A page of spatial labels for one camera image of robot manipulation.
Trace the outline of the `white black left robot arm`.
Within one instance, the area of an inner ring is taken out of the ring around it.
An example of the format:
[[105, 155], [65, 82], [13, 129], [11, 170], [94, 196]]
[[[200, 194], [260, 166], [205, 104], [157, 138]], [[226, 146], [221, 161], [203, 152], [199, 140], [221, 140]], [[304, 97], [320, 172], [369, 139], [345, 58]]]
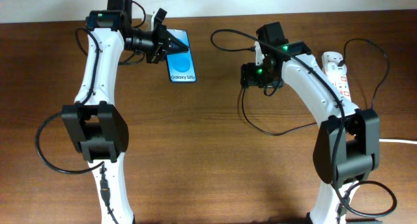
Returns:
[[188, 46], [163, 24], [160, 8], [150, 28], [132, 24], [133, 0], [108, 0], [105, 10], [93, 10], [84, 30], [89, 39], [87, 63], [74, 104], [63, 106], [63, 122], [74, 145], [94, 176], [102, 223], [135, 223], [124, 179], [124, 156], [129, 144], [125, 120], [115, 107], [115, 82], [124, 51], [142, 53], [157, 64]]

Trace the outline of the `blue Galaxy smartphone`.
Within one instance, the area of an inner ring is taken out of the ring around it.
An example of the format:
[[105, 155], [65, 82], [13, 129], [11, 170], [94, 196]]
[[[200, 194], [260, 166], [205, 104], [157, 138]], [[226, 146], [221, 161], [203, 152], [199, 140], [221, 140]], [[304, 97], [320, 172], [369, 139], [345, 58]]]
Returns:
[[184, 30], [168, 29], [168, 31], [182, 43], [188, 46], [186, 53], [178, 53], [167, 56], [167, 69], [169, 80], [172, 83], [194, 83], [196, 74], [188, 33]]

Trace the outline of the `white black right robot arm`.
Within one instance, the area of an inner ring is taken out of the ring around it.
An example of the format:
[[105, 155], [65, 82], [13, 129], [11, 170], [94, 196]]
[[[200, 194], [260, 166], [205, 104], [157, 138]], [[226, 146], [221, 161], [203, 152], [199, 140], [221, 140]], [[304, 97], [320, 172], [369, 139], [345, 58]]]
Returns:
[[254, 42], [255, 62], [241, 67], [242, 88], [259, 87], [271, 96], [289, 85], [319, 127], [313, 164], [321, 184], [306, 223], [346, 223], [348, 212], [376, 221], [379, 214], [365, 214], [350, 203], [379, 166], [380, 120], [374, 109], [352, 102], [342, 54], [324, 52], [319, 66], [303, 41], [285, 38], [278, 22], [258, 28]]

